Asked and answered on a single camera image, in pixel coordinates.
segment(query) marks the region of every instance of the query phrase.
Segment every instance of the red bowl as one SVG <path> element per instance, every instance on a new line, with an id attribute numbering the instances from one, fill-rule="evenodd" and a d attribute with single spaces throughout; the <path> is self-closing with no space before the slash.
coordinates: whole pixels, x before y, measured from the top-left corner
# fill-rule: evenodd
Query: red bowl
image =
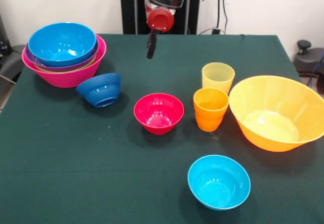
<path id="1" fill-rule="evenodd" d="M 149 94 L 137 101 L 134 115 L 148 132 L 164 135 L 179 123 L 184 115 L 184 107 L 172 95 Z"/>

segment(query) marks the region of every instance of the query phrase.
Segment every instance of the white wall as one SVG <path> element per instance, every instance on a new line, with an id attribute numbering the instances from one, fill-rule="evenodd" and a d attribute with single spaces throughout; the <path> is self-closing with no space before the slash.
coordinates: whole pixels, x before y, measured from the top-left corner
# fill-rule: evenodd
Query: white wall
<path id="1" fill-rule="evenodd" d="M 226 0 L 229 34 L 277 34 L 292 57 L 296 41 L 324 47 L 323 0 Z M 13 45 L 41 26 L 71 21 L 97 33 L 122 33 L 120 0 L 0 0 L 0 13 Z M 217 0 L 200 4 L 198 32 L 217 22 Z"/>
<path id="2" fill-rule="evenodd" d="M 201 4 L 199 30 L 216 26 L 217 3 L 205 0 Z M 229 34 L 276 34 L 291 58 L 299 39 L 324 47 L 323 0 L 225 0 L 225 4 Z"/>
<path id="3" fill-rule="evenodd" d="M 12 45 L 62 21 L 82 23 L 96 33 L 123 32 L 120 0 L 0 0 L 0 13 Z"/>

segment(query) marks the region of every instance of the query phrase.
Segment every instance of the pink bowl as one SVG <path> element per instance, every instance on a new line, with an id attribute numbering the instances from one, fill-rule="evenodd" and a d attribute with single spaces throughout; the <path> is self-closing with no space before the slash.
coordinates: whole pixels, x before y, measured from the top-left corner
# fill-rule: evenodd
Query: pink bowl
<path id="1" fill-rule="evenodd" d="M 96 37 L 99 44 L 99 48 L 95 62 L 90 66 L 77 71 L 67 71 L 65 73 L 52 73 L 38 70 L 35 67 L 35 65 L 27 58 L 25 49 L 22 52 L 22 61 L 29 69 L 33 70 L 37 75 L 39 75 L 42 79 L 44 79 L 52 86 L 61 88 L 76 87 L 81 82 L 84 82 L 85 80 L 88 80 L 95 75 L 102 58 L 106 54 L 107 46 L 105 41 L 102 37 L 100 37 L 97 34 Z"/>
<path id="2" fill-rule="evenodd" d="M 179 123 L 184 115 L 184 107 L 172 95 L 149 94 L 137 101 L 134 115 L 148 132 L 164 135 Z"/>

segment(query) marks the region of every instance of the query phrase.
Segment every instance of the stacked bowls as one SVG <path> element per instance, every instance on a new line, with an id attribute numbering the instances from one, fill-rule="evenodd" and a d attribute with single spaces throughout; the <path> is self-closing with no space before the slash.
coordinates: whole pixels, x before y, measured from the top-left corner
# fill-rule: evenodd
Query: stacked bowls
<path id="1" fill-rule="evenodd" d="M 105 53 L 105 41 L 88 27 L 56 23 L 31 36 L 22 60 L 50 85 L 69 88 L 93 77 Z"/>

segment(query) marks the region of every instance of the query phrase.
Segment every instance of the plastic bowl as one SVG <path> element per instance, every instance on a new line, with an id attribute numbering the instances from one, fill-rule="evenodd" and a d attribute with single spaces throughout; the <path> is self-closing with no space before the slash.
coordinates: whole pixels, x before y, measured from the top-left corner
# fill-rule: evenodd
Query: plastic bowl
<path id="1" fill-rule="evenodd" d="M 117 101 L 120 74 L 107 73 L 90 78 L 77 86 L 76 91 L 96 108 L 105 107 Z"/>
<path id="2" fill-rule="evenodd" d="M 229 210 L 249 196 L 246 170 L 231 158 L 209 155 L 196 160 L 188 172 L 188 184 L 196 199 L 211 210 Z"/>
<path id="3" fill-rule="evenodd" d="M 164 135 L 171 131 L 183 114 L 182 102 L 169 94 L 146 95 L 134 107 L 135 118 L 154 135 Z"/>
<path id="4" fill-rule="evenodd" d="M 77 23 L 55 23 L 34 33 L 29 42 L 30 52 L 46 66 L 62 67 L 78 64 L 94 53 L 94 32 Z"/>
<path id="5" fill-rule="evenodd" d="M 25 53 L 27 58 L 35 65 L 35 67 L 41 71 L 46 71 L 46 72 L 65 72 L 65 71 L 73 71 L 73 70 L 78 70 L 78 69 L 82 69 L 84 67 L 87 67 L 89 65 L 91 65 L 92 63 L 95 62 L 96 60 L 96 56 L 98 53 L 98 42 L 96 42 L 95 45 L 95 52 L 94 54 L 88 58 L 85 61 L 82 61 L 78 64 L 72 65 L 72 66 L 62 66 L 62 67 L 51 67 L 51 66 L 46 66 L 44 64 L 42 64 L 29 50 L 28 44 L 25 47 Z"/>
<path id="6" fill-rule="evenodd" d="M 93 77 L 96 73 L 98 66 L 101 63 L 102 58 L 106 54 L 106 43 L 102 37 L 97 36 L 99 49 L 95 62 L 83 69 L 77 71 L 67 71 L 64 73 L 55 73 L 55 72 L 44 72 L 38 70 L 35 65 L 27 58 L 25 49 L 22 52 L 22 60 L 29 69 L 33 70 L 37 75 L 43 78 L 46 82 L 48 82 L 52 86 L 61 87 L 61 88 L 70 88 L 76 87 L 81 82 L 88 80 Z"/>
<path id="7" fill-rule="evenodd" d="M 245 137 L 267 151 L 288 151 L 324 135 L 324 100 L 288 78 L 247 78 L 232 89 L 229 105 Z"/>

